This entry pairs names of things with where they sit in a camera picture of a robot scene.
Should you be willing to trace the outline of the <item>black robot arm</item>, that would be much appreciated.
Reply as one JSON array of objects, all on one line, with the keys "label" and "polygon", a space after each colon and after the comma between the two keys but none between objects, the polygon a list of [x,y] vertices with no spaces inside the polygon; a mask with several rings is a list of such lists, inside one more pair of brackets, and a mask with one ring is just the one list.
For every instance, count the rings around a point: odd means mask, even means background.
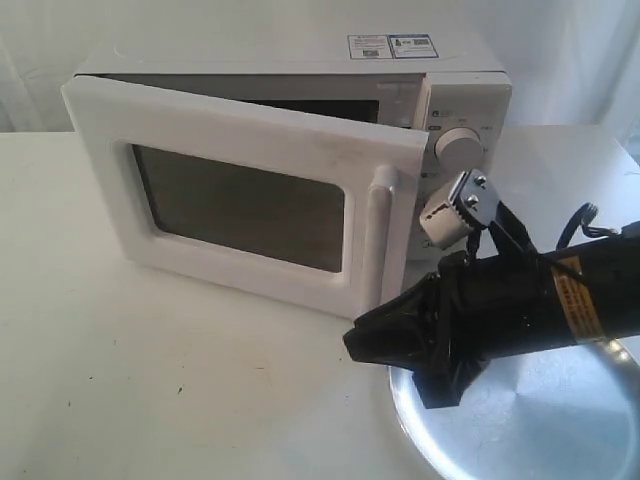
[{"label": "black robot arm", "polygon": [[434,273],[361,315],[343,338],[352,360],[408,370],[428,409],[456,406],[496,358],[634,336],[639,331],[639,226],[593,225],[582,205],[553,251],[540,253],[500,206],[496,254],[478,233]]}]

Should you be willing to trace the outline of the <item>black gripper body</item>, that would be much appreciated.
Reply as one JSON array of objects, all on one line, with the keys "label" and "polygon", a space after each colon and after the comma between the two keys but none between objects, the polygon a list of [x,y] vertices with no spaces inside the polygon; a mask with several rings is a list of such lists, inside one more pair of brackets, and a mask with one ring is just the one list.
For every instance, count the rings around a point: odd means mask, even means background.
[{"label": "black gripper body", "polygon": [[500,201],[488,226],[497,254],[447,262],[449,352],[431,375],[449,379],[465,360],[482,362],[555,347],[551,266],[518,217]]}]

